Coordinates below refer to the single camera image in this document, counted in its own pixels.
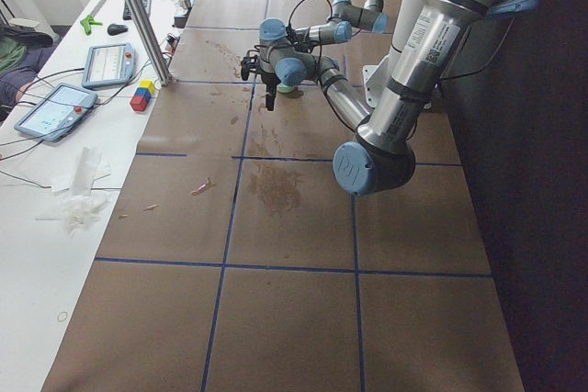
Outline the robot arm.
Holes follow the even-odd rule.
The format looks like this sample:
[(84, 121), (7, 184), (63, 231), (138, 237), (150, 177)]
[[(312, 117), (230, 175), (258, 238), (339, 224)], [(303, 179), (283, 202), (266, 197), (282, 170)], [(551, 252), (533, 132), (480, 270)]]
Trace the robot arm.
[(382, 34), (390, 21), (383, 7), (384, 0), (364, 0), (362, 6), (352, 0), (333, 0), (325, 24), (297, 29), (288, 24), (287, 39), (295, 45), (313, 48), (347, 43), (354, 28)]
[(264, 20), (258, 44), (242, 59), (241, 76), (261, 77), (267, 108), (273, 107), (280, 86), (315, 82), (355, 134), (334, 154), (338, 184), (356, 196), (393, 189), (413, 176), (408, 137), (470, 26), (534, 9), (538, 1), (402, 0), (390, 52), (367, 67), (365, 89), (358, 92), (322, 50), (348, 42), (355, 30), (381, 33), (389, 19), (383, 0), (365, 0), (362, 6), (334, 0), (320, 26), (293, 28), (277, 18)]

